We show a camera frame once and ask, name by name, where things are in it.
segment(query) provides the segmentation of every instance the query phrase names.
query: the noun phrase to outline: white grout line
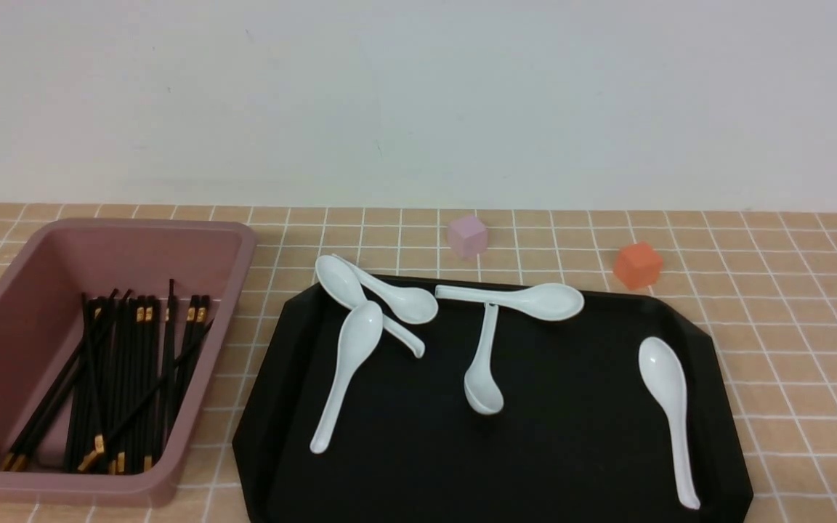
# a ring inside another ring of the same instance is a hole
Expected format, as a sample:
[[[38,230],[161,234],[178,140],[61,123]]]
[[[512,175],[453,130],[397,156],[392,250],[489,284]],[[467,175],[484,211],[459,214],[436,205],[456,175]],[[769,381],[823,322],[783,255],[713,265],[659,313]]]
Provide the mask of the white grout line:
[[[667,221],[667,228],[671,232],[671,240],[674,242],[674,245],[677,244],[677,236],[674,234],[674,229],[671,228],[671,218],[666,212],[664,213],[664,219]],[[683,253],[678,252],[677,255],[680,257],[680,265],[685,269],[687,268],[687,264],[684,261]],[[695,287],[695,283],[693,282],[693,278],[690,278],[689,275],[687,276],[687,280],[690,282],[690,288],[693,289],[693,292],[697,292],[697,287]],[[708,315],[706,314],[706,309],[703,307],[702,300],[700,297],[697,296],[697,305],[700,306],[700,311],[703,315],[703,323],[708,326],[708,330],[711,331],[711,324],[708,321]],[[738,394],[737,387],[732,384],[732,377],[731,373],[728,370],[728,365],[725,365],[723,351],[721,350],[720,341],[717,340],[714,336],[712,337],[712,345],[715,348],[716,357],[718,361],[721,363],[721,371],[723,372],[723,380],[728,381],[728,386],[730,387],[732,394],[735,395],[735,404],[738,408],[741,409],[741,413],[744,414],[744,404],[741,403],[741,395]],[[777,497],[777,483],[774,481],[774,474],[771,474],[769,468],[767,468],[767,461],[764,460],[764,454],[761,452],[761,444],[758,443],[758,440],[754,437],[754,430],[751,428],[751,422],[746,418],[744,420],[745,428],[748,431],[748,437],[751,438],[751,442],[754,444],[754,450],[757,451],[760,460],[761,460],[761,467],[764,468],[764,474],[767,476],[767,484],[770,485],[770,490],[773,492],[773,496]],[[780,499],[777,500],[777,506],[780,507],[780,515],[783,516],[784,523],[790,523],[790,519],[787,517],[787,511],[783,508],[783,503],[780,502]]]
[[[705,214],[703,215],[703,221],[708,226],[708,219],[706,218]],[[716,239],[715,239],[715,235],[712,234],[712,231],[710,231],[710,238],[712,239],[712,243],[714,245],[718,245],[718,243],[716,242]],[[751,235],[751,230],[748,230],[748,238],[750,238],[751,241],[754,241],[754,237]],[[765,261],[764,255],[759,253],[759,256],[761,256],[761,262],[763,262],[764,265],[767,266],[767,261]],[[721,262],[723,262],[723,265],[728,266],[727,264],[725,264],[725,258],[723,256],[723,254],[721,254],[721,252],[719,252],[719,258],[721,259]],[[728,275],[728,277],[729,277],[729,280],[732,282],[732,287],[735,288],[735,292],[737,292],[738,294],[741,294],[741,292],[738,290],[738,285],[735,282],[735,278],[733,277],[733,275]],[[776,287],[778,289],[780,289],[780,285],[777,284],[776,280],[774,281],[774,285],[776,285]],[[787,306],[787,311],[790,312],[790,317],[795,318],[794,315],[793,315],[793,309],[790,308],[789,304],[786,304],[786,306]],[[748,305],[746,304],[746,302],[744,300],[741,301],[741,308],[745,311],[745,315],[748,318],[748,321],[751,321],[751,323],[755,323],[754,322],[754,317],[753,317],[753,315],[751,315],[751,311],[748,310]],[[801,331],[800,325],[797,325],[796,328],[797,328],[798,331],[800,331],[800,336],[803,337],[803,339],[805,340],[805,335],[803,334],[803,331]],[[758,344],[760,344],[761,347],[764,347],[764,340],[761,338],[761,334],[760,334],[760,332],[758,332],[756,330],[756,328],[754,330],[754,336],[757,338]],[[793,403],[791,403],[790,397],[787,395],[787,391],[783,387],[784,384],[780,380],[780,374],[777,373],[777,368],[774,367],[774,362],[771,361],[769,357],[767,358],[767,365],[768,365],[768,367],[770,367],[770,371],[771,371],[771,374],[774,375],[774,379],[777,380],[777,387],[780,388],[780,394],[782,395],[784,402],[787,404],[787,408],[790,410],[791,413],[796,413],[796,410],[793,409]],[[741,401],[739,401],[738,403],[740,403],[741,408],[744,408],[743,404],[741,404]],[[813,454],[812,443],[809,442],[809,438],[806,436],[806,433],[803,430],[803,426],[801,426],[801,424],[800,424],[800,420],[798,418],[794,417],[793,422],[796,424],[796,429],[797,429],[797,431],[799,431],[800,437],[803,438],[806,449],[809,451],[810,454]],[[751,432],[751,441],[754,441],[755,443],[757,443],[757,436],[755,436],[754,431]],[[825,474],[822,472],[822,468],[820,467],[820,463],[818,463],[818,460],[816,459],[815,456],[813,456],[812,461],[813,461],[813,466],[816,467],[818,476],[820,476],[820,480],[822,481],[823,487],[825,487],[827,492],[831,492],[831,486],[828,484],[828,480],[826,479]],[[764,464],[764,470],[765,471],[767,470],[767,464],[766,463]],[[837,513],[837,502],[834,498],[833,498],[833,504],[835,506],[835,512]]]

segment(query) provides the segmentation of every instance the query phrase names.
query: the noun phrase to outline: white ceramic spoon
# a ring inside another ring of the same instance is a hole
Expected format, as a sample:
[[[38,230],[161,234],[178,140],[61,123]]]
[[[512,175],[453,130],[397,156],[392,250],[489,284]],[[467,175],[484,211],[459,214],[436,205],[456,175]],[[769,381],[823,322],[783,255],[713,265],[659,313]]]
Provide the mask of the white ceramic spoon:
[[[562,321],[583,310],[583,295],[559,283],[543,283],[521,291],[484,291],[481,288],[438,285],[435,298],[497,304],[544,321]]]
[[[424,288],[395,287],[395,285],[390,285],[374,277],[374,275],[369,275],[352,262],[336,254],[333,256],[351,267],[351,270],[355,272],[355,277],[363,284],[363,287],[369,288],[382,301],[385,301],[386,305],[389,305],[392,310],[392,314],[395,314],[405,323],[420,325],[432,321],[438,315],[438,300],[435,300],[431,292],[425,291]]]
[[[315,260],[315,275],[322,284],[322,288],[339,304],[353,310],[360,304],[366,303],[360,281],[355,273],[344,261],[334,256],[319,256]],[[405,344],[415,357],[425,354],[425,342],[412,334],[407,328],[383,315],[383,328]]]
[[[502,392],[499,391],[498,385],[493,380],[493,374],[489,370],[499,306],[485,304],[484,310],[477,352],[474,355],[474,361],[464,374],[464,394],[467,394],[467,402],[474,410],[488,416],[502,410],[503,400]]]
[[[383,311],[375,302],[363,302],[344,318],[338,335],[335,380],[331,383],[331,392],[328,393],[328,401],[325,401],[325,410],[322,410],[322,419],[318,421],[315,436],[312,436],[312,443],[309,443],[309,450],[313,454],[321,454],[328,449],[351,378],[366,358],[373,354],[382,333]]]
[[[638,348],[638,370],[644,386],[658,401],[671,430],[674,453],[674,477],[677,497],[683,506],[700,508],[700,498],[693,486],[690,450],[687,444],[687,380],[674,349],[661,338],[646,338]]]

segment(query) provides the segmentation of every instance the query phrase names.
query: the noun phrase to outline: spoon handle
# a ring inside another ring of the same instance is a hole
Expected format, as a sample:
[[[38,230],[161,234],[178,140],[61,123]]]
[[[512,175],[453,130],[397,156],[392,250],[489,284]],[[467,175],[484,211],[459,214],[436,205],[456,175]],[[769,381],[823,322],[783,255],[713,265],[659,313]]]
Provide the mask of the spoon handle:
[[[388,315],[383,315],[383,328],[385,328],[386,332],[392,334],[393,337],[397,338],[397,340],[401,341],[406,347],[408,347],[416,358],[420,358],[422,355],[425,355],[425,341],[422,341],[418,336],[412,334],[412,331],[403,327],[402,324],[396,322],[395,319],[388,317]]]
[[[341,413],[341,404],[344,402],[344,395],[348,392],[348,385],[351,384],[352,374],[335,370],[335,379],[331,383],[331,392],[328,393],[328,401],[325,402],[325,410],[322,410],[322,419],[318,421],[318,428],[315,436],[312,436],[312,443],[309,443],[309,450],[312,454],[321,454],[328,449],[331,442],[331,435],[335,432],[335,423],[338,421],[338,414]]]
[[[700,498],[693,486],[693,469],[690,467],[690,449],[687,444],[687,411],[681,415],[669,416],[671,428],[671,451],[674,453],[674,479],[677,483],[677,498],[687,508],[698,510]]]

